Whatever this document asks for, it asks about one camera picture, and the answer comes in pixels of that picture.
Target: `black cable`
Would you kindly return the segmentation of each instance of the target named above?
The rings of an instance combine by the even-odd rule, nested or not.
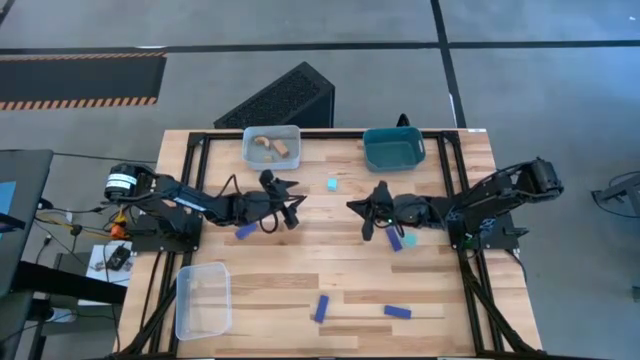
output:
[[[65,217],[64,214],[62,214],[62,213],[60,213],[58,211],[47,211],[47,212],[40,213],[40,215],[42,215],[42,214],[44,214],[44,215],[60,215],[60,216]],[[40,221],[41,223],[45,223],[45,224],[49,224],[49,225],[60,225],[59,223],[55,223],[55,222],[52,222],[52,221],[49,221],[49,220],[45,220],[45,219],[39,218],[38,216],[36,216],[35,218],[38,221]],[[108,232],[108,231],[104,230],[104,227],[103,228],[98,228],[98,227],[95,227],[95,226],[87,226],[87,225],[81,225],[81,224],[75,224],[75,225],[81,226],[85,231],[86,231],[86,229],[90,229],[90,230],[95,230],[95,231]]]
[[[120,213],[120,211],[116,211],[113,214],[111,214],[111,216],[109,216],[109,221],[107,221],[106,224],[102,225],[102,230],[105,232],[111,232],[110,229],[107,230],[107,226],[113,224],[113,221],[116,219],[116,217],[118,216],[118,214]]]
[[[96,206],[93,209],[89,209],[89,210],[65,210],[65,209],[60,209],[60,208],[51,208],[51,209],[43,209],[43,210],[55,210],[55,211],[60,211],[62,213],[72,213],[72,214],[87,214],[87,213],[96,213],[99,214],[100,212],[102,212],[103,210],[109,208],[111,205],[109,206]]]
[[[260,223],[260,229],[262,229],[265,234],[273,234],[274,232],[276,232],[276,230],[278,230],[278,215],[276,213],[271,213],[271,215],[273,215],[274,220],[273,229],[265,229],[264,225],[262,225],[262,219],[258,220],[258,222]]]
[[[522,263],[522,261],[520,261],[520,258],[518,256],[516,256],[516,253],[513,252],[513,250],[509,250],[509,249],[505,249],[504,251],[507,252],[507,254],[511,255],[513,257],[513,259],[518,263],[518,265],[520,265],[520,267],[522,268],[522,274],[524,275],[524,282],[527,282],[527,269],[524,268],[524,264]]]
[[[599,193],[599,191],[592,191],[591,192],[591,198],[593,199],[593,202],[596,204],[597,207],[599,207],[601,210],[608,212],[609,214],[613,214],[613,215],[617,215],[623,218],[627,218],[627,219],[640,219],[640,216],[635,216],[635,215],[627,215],[627,214],[621,214],[615,211],[611,211],[609,209],[605,209],[602,205],[600,205],[600,203],[598,202],[598,199],[596,198],[596,195]]]
[[[133,225],[138,225],[138,221],[136,220],[136,218],[133,216],[133,212],[132,209],[133,206],[129,206],[127,208],[127,213],[129,214],[129,217],[131,218],[131,222],[133,223]]]
[[[86,232],[88,234],[93,234],[93,235],[97,235],[97,236],[101,236],[103,238],[110,238],[109,235],[103,234],[103,233],[99,233],[97,231],[103,231],[103,232],[107,232],[104,229],[98,229],[98,228],[94,228],[91,226],[84,226],[84,225],[80,225],[80,224],[67,224],[67,223],[57,223],[57,222],[52,222],[52,221],[48,221],[45,219],[40,219],[39,217],[35,217],[35,220],[44,224],[48,224],[48,225],[55,225],[55,226],[66,226],[66,227],[70,227],[70,233],[72,236],[78,236],[80,235],[81,232]],[[74,244],[73,244],[73,248],[75,249],[75,241],[76,239],[73,240]]]
[[[68,314],[60,315],[60,316],[58,316],[56,318],[53,318],[52,320],[47,321],[47,322],[54,322],[56,320],[60,320],[62,318],[65,318],[65,317],[71,316],[71,315],[76,315],[77,317],[84,317],[84,318],[104,318],[104,319],[113,320],[113,318],[110,318],[110,317],[105,316],[105,315],[81,315],[81,314],[78,314],[78,313],[71,312],[71,313],[68,313]],[[3,344],[5,341],[11,339],[12,337],[14,337],[14,336],[16,336],[18,334],[22,334],[23,332],[25,332],[25,331],[27,331],[29,329],[33,329],[34,327],[38,327],[38,326],[40,326],[39,322],[38,322],[38,324],[27,326],[27,327],[22,328],[22,329],[14,332],[14,333],[8,335],[8,336],[5,336],[2,340],[0,340],[0,344]]]
[[[235,187],[236,192],[239,193],[239,194],[242,194],[240,192],[240,188],[238,187],[238,179],[236,178],[236,174],[233,174],[233,175],[229,176],[229,178],[227,179],[227,182],[224,183],[224,186],[222,187],[222,190],[220,190],[218,195],[215,196],[216,198],[219,198],[220,196],[222,196],[224,191],[227,189],[227,186],[229,186],[229,183],[231,182],[231,180],[233,180],[233,186]]]
[[[472,260],[476,256],[478,256],[478,254],[480,254],[480,251],[482,251],[482,236],[478,236],[478,248],[475,249],[475,251],[473,252],[473,255],[467,258],[467,261]]]
[[[53,155],[77,157],[77,158],[83,158],[83,159],[94,159],[94,160],[124,161],[124,162],[143,163],[143,164],[155,164],[155,163],[157,163],[157,161],[151,161],[151,160],[131,160],[131,159],[116,158],[116,157],[93,156],[93,155],[61,153],[61,152],[54,152]]]
[[[76,243],[78,242],[78,235],[73,236],[73,243],[71,244],[71,252],[76,252]]]
[[[47,234],[49,234],[49,236],[51,236],[51,238],[53,240],[55,240],[58,244],[60,244],[60,246],[62,246],[65,250],[67,250],[67,252],[69,253],[69,255],[73,256],[80,264],[89,267],[89,265],[87,265],[84,261],[82,261],[76,254],[74,254],[71,249],[69,249],[68,247],[66,247],[62,241],[58,240],[58,238],[56,238],[51,231],[45,229],[44,227],[42,227],[42,225],[40,225],[36,219],[36,221],[33,222],[37,227],[39,227],[40,229],[42,229],[42,231],[46,232]]]
[[[42,255],[42,251],[44,251],[44,248],[47,247],[47,245],[49,245],[51,243],[51,237],[45,237],[44,238],[44,242],[42,243],[42,247],[40,248],[40,251],[38,251],[38,255],[36,256],[36,262],[35,264],[37,265],[40,262],[40,255]]]
[[[109,280],[109,268],[107,268],[107,255],[106,255],[106,249],[107,249],[107,245],[103,245],[102,246],[102,260],[104,261],[104,273],[107,276],[107,282],[111,283],[111,281]],[[117,352],[120,352],[120,332],[118,331],[118,318],[116,317],[116,310],[114,309],[113,304],[111,304],[111,314],[113,315],[113,326],[116,330],[116,343],[117,345]]]
[[[153,287],[153,282],[156,278],[156,270],[158,269],[158,263],[160,262],[160,256],[162,253],[158,253],[156,255],[156,260],[153,262],[153,269],[151,270],[151,279],[149,280],[149,287],[147,288],[147,296],[144,299],[144,307],[142,308],[142,318],[140,318],[140,331],[144,327],[144,320],[147,316],[147,307],[149,306],[149,298],[151,297],[151,288]]]

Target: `wooden table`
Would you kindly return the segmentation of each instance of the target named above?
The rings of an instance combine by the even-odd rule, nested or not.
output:
[[[158,173],[180,178],[188,134],[187,130],[165,132]],[[489,138],[483,131],[460,130],[460,139],[473,185],[495,170]],[[382,230],[375,232],[371,242],[364,242],[362,219],[345,206],[349,200],[366,198],[382,179],[388,182],[392,195],[446,196],[436,143],[425,140],[425,147],[427,159],[415,171],[380,175],[365,168],[359,140],[303,140],[300,168],[275,173],[300,182],[292,193],[309,195],[298,210],[300,225],[295,230],[281,226],[275,234],[256,232],[238,241],[236,228],[216,227],[205,221],[193,264],[221,261],[228,268],[232,276],[233,327],[223,336],[180,342],[178,355],[474,354],[458,260],[447,234],[407,229],[417,235],[417,246],[394,253]],[[231,174],[237,175],[242,191],[261,190],[259,173],[242,161],[241,148],[240,140],[212,142],[205,192],[217,193]],[[191,179],[196,178],[197,152]],[[460,191],[452,154],[450,148],[455,188]],[[336,192],[328,191],[329,178],[338,180]],[[485,254],[498,308],[526,342],[539,348],[522,270],[504,251]],[[138,332],[154,259],[155,254],[143,254],[135,261],[120,322],[123,346]],[[160,264],[148,314],[157,300],[162,259]],[[330,297],[322,325],[313,321],[321,294]],[[386,317],[385,304],[408,306],[413,318]],[[490,349],[486,313],[479,303],[478,307],[485,347]],[[168,348],[173,309],[168,314],[161,350]]]

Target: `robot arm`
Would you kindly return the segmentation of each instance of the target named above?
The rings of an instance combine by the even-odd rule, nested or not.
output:
[[[387,183],[380,181],[368,198],[350,201],[347,206],[364,219],[362,236],[366,241],[371,240],[374,226],[389,225],[402,232],[402,226],[444,229],[449,227],[445,222],[461,222],[462,234],[474,234],[483,229],[487,219],[527,202],[555,199],[563,190],[553,165],[538,158],[498,170],[452,198],[413,194],[392,198]]]
[[[169,175],[156,174],[145,165],[123,163],[111,168],[104,196],[111,204],[136,206],[158,220],[168,221],[176,230],[179,230],[185,212],[182,209],[176,211],[163,200],[199,212],[218,226],[245,226],[275,216],[277,212],[284,216],[287,228],[293,229],[298,225],[296,209],[306,196],[292,196],[287,191],[297,182],[280,180],[270,170],[265,170],[260,175],[264,191],[240,193],[235,175],[227,185],[231,180],[236,187],[235,193],[211,196],[181,184]],[[293,203],[287,206],[286,203],[291,201]]]

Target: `clear plastic container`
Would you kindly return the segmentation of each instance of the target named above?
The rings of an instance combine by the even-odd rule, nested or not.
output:
[[[185,266],[176,281],[178,339],[222,335],[231,328],[230,276],[223,263]]]
[[[257,144],[255,138],[265,136],[269,141],[281,140],[289,150],[289,156],[282,157],[271,146],[267,149]],[[295,125],[251,126],[242,136],[242,158],[254,170],[291,170],[300,166],[300,128]]]

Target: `concrete floor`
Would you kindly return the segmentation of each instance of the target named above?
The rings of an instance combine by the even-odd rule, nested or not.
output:
[[[640,38],[640,5],[632,0],[441,3],[451,41]],[[255,6],[259,16],[248,11]],[[434,41],[430,11],[423,0],[17,0],[0,27],[0,48]],[[566,186],[558,200],[514,212],[531,229],[522,259],[544,348],[636,359],[640,304],[630,288],[640,283],[640,224],[598,210],[589,191],[638,170],[640,48],[452,55],[467,124],[488,129],[498,165],[539,155]],[[454,126],[437,50],[171,54],[157,106],[0,113],[0,147],[154,159],[165,129],[211,127],[301,61],[336,85],[338,127],[392,126],[400,112],[416,126]],[[112,164],[56,157],[45,196],[61,207],[92,207]],[[33,231],[25,259],[35,258],[43,236]],[[78,248],[93,243],[83,239]],[[56,251],[51,245],[43,263],[52,264]],[[111,331],[51,337],[44,358],[104,355],[112,343]],[[18,358],[25,356],[22,346]]]

